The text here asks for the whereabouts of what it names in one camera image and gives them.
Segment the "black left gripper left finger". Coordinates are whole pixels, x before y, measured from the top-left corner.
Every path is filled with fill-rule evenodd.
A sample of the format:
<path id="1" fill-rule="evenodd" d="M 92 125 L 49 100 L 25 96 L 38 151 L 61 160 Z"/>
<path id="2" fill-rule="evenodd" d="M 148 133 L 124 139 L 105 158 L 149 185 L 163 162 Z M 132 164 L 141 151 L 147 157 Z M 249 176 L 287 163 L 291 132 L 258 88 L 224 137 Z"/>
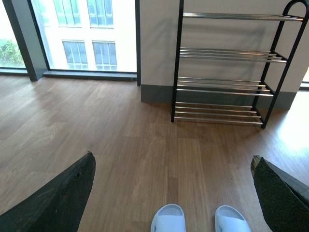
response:
<path id="1" fill-rule="evenodd" d="M 96 171 L 91 152 L 3 213 L 2 232 L 78 231 Z"/>

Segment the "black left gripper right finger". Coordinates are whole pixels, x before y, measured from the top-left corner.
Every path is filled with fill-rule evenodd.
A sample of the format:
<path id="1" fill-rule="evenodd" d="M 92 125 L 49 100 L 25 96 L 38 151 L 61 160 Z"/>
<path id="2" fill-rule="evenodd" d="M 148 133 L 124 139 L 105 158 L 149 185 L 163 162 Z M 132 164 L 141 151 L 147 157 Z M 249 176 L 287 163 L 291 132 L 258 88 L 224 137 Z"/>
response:
<path id="1" fill-rule="evenodd" d="M 251 172 L 269 228 L 273 232 L 307 232 L 309 187 L 258 155 L 252 159 Z"/>

